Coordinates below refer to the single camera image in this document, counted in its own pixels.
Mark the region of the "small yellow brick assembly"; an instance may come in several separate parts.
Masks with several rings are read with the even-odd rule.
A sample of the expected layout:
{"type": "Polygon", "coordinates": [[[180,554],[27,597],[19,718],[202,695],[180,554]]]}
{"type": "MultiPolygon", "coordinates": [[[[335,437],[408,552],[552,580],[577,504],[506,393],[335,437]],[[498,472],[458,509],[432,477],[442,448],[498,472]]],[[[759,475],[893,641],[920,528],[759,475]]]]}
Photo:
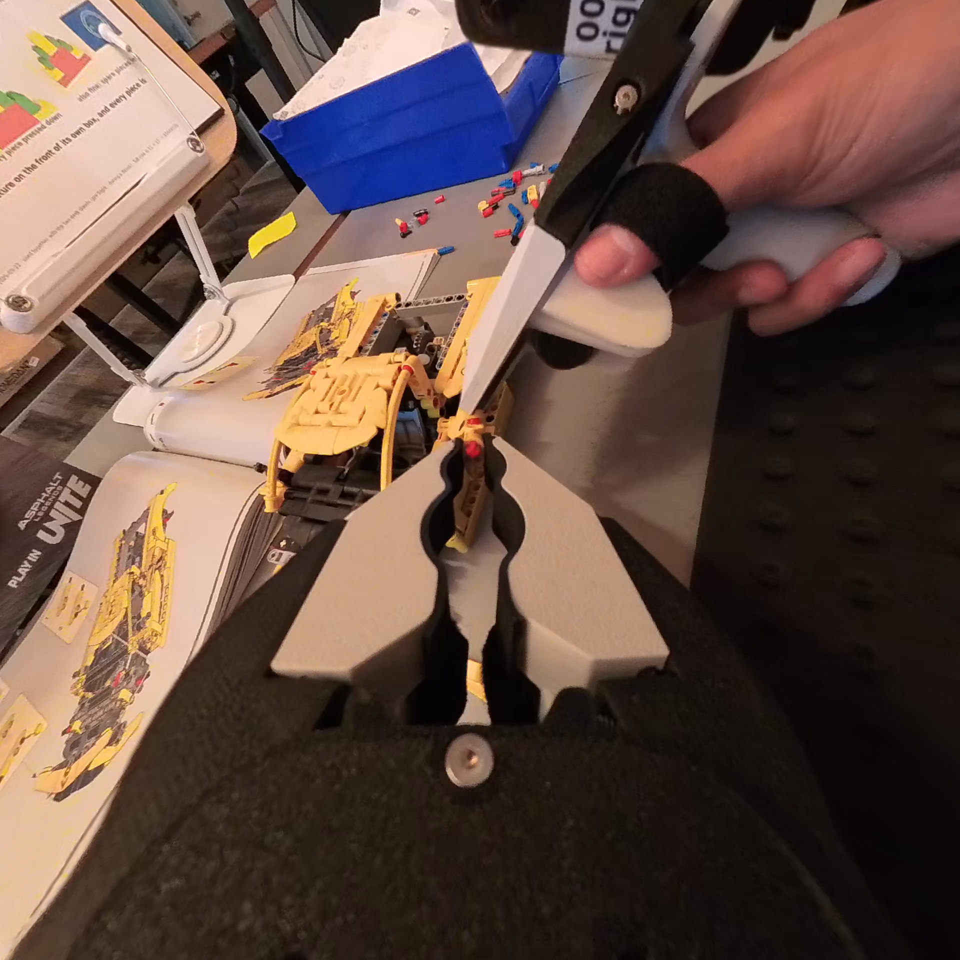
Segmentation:
{"type": "Polygon", "coordinates": [[[481,441],[485,452],[478,461],[468,461],[462,451],[463,476],[460,491],[454,498],[454,533],[447,546],[465,554],[473,545],[476,529],[487,500],[486,485],[486,438],[495,433],[495,415],[483,411],[467,412],[459,409],[455,414],[438,421],[438,437],[433,450],[454,441],[481,441]]]}

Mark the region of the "open instruction booklet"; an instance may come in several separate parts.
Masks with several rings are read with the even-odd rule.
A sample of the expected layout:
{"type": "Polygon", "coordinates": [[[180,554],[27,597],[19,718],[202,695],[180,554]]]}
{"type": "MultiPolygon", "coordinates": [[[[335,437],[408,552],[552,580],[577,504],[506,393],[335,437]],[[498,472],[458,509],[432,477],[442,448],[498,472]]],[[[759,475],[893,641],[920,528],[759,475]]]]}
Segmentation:
{"type": "Polygon", "coordinates": [[[118,405],[146,451],[87,498],[65,570],[2,662],[1,941],[10,958],[78,862],[138,741],[268,555],[266,465],[288,392],[366,301],[420,293],[436,249],[224,287],[118,405]]]}

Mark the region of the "brown cardboard box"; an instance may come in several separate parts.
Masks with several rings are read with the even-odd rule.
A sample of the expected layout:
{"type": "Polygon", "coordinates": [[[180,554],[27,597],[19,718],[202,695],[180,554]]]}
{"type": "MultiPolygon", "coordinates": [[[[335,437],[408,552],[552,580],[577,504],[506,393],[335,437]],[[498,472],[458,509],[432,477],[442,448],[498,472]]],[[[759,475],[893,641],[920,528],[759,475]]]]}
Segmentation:
{"type": "Polygon", "coordinates": [[[1,407],[4,407],[64,350],[63,342],[48,335],[21,359],[1,368],[1,407]]]}

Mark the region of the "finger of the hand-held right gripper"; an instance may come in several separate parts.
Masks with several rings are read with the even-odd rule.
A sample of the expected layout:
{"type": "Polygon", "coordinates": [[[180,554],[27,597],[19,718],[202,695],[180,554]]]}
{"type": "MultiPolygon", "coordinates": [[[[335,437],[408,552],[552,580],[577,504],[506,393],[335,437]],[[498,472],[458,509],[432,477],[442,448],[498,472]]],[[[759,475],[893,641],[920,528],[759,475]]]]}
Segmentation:
{"type": "Polygon", "coordinates": [[[460,409],[473,414],[515,360],[522,334],[567,260],[564,244],[531,222],[472,330],[466,346],[460,409]]]}

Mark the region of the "black floor mat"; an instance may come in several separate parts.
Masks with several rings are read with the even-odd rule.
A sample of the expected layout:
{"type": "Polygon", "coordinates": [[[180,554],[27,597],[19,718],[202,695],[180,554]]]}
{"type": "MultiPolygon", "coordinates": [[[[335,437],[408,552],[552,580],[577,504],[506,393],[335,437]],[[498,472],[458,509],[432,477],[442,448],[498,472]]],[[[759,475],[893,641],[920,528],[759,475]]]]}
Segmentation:
{"type": "Polygon", "coordinates": [[[922,958],[959,954],[958,264],[779,337],[735,322],[692,574],[922,958]]]}

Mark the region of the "pile of red blue pins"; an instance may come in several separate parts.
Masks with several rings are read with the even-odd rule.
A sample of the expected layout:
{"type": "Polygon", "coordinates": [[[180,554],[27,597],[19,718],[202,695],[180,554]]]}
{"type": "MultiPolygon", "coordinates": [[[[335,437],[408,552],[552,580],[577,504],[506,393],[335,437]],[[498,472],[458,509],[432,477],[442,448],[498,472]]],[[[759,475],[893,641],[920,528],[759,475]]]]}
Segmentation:
{"type": "Polygon", "coordinates": [[[489,177],[435,189],[410,198],[403,198],[397,208],[389,207],[392,225],[384,231],[405,239],[423,233],[437,216],[446,211],[464,218],[468,225],[472,217],[492,227],[496,241],[520,246],[524,232],[529,228],[543,202],[546,190],[555,178],[561,163],[529,163],[504,174],[497,183],[489,177]]]}

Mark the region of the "person's right hand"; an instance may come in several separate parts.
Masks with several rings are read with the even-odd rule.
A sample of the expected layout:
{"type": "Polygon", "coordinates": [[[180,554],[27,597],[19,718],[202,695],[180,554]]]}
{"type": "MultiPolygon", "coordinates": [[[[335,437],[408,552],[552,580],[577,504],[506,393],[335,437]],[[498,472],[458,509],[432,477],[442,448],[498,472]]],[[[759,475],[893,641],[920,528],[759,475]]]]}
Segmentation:
{"type": "Polygon", "coordinates": [[[959,3],[876,2],[814,30],[723,88],[688,121],[680,165],[729,213],[843,208],[875,237],[834,250],[796,281],[769,261],[698,270],[674,321],[748,311],[777,335],[816,322],[870,280],[884,247],[934,256],[959,237],[959,3]]]}

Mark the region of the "yellow sticky note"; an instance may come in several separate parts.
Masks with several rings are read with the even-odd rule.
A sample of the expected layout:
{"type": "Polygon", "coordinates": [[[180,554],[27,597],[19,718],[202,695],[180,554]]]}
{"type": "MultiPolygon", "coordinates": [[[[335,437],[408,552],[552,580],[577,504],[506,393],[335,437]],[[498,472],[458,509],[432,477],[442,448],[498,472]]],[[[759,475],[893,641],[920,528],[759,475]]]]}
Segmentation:
{"type": "Polygon", "coordinates": [[[289,237],[297,229],[296,214],[287,211],[273,221],[259,228],[247,240],[247,254],[250,258],[258,258],[270,246],[289,237]]]}

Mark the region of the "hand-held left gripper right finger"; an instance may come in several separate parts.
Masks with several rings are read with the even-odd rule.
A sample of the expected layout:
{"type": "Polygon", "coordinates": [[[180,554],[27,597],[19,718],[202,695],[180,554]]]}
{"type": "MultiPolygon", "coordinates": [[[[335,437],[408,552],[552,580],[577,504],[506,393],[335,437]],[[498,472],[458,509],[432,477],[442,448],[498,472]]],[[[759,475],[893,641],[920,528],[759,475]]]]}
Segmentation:
{"type": "Polygon", "coordinates": [[[487,441],[506,554],[487,636],[487,705],[551,707],[567,689],[666,666],[669,650],[594,509],[502,438],[487,441]]]}

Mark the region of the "blue plastic bin with papers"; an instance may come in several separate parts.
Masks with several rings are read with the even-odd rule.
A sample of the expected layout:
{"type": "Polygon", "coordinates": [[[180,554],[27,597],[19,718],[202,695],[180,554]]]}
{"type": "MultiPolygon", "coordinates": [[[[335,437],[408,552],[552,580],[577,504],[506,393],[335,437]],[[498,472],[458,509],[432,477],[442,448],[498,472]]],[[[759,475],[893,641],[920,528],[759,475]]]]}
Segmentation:
{"type": "Polygon", "coordinates": [[[379,13],[362,21],[273,118],[286,121],[348,93],[365,90],[403,69],[421,63],[437,65],[440,54],[459,48],[474,54],[499,93],[509,89],[532,55],[530,51],[469,42],[452,1],[384,1],[379,13]]]}

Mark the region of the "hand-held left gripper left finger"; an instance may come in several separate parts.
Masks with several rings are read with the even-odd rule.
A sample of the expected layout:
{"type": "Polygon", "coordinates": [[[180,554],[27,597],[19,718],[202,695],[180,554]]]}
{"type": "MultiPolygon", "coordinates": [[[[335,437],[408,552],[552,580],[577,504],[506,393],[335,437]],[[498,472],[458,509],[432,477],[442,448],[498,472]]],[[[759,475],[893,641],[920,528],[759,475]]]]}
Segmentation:
{"type": "Polygon", "coordinates": [[[459,491],[454,440],[338,524],[273,672],[348,684],[414,724],[454,724],[460,631],[441,553],[459,491]]]}

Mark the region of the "dark toy set box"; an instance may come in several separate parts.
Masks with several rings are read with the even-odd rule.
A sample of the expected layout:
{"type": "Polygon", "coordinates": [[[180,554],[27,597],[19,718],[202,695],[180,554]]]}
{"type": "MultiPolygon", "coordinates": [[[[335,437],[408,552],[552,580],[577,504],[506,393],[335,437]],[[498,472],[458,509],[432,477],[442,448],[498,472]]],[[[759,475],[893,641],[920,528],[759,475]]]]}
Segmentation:
{"type": "Polygon", "coordinates": [[[1,652],[62,570],[101,479],[1,438],[1,652]]]}

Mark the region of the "yellow brick car model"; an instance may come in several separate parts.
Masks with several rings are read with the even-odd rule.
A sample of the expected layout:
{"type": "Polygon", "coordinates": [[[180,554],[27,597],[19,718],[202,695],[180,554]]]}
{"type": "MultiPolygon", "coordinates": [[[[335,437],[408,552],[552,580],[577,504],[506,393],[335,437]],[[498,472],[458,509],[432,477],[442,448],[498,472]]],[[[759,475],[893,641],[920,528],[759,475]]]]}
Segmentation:
{"type": "MultiPolygon", "coordinates": [[[[305,314],[246,400],[291,393],[272,433],[260,496],[267,514],[325,520],[385,490],[433,450],[438,422],[460,409],[467,345],[500,282],[472,279],[464,294],[361,296],[358,277],[305,314]]],[[[513,396],[495,389],[479,410],[494,433],[513,396]]]]}

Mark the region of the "white document stand with sheet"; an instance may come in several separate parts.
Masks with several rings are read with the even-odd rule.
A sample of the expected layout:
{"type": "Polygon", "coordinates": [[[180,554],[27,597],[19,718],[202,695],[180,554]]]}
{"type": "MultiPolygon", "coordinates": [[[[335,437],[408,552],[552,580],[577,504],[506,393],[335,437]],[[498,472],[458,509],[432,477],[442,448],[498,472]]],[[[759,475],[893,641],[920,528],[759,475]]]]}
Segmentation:
{"type": "Polygon", "coordinates": [[[2,2],[2,343],[75,330],[136,387],[203,390],[251,362],[295,279],[219,279],[191,198],[234,120],[210,80],[119,2],[2,2]],[[168,219],[202,303],[143,370],[85,332],[81,301],[168,219]]]}

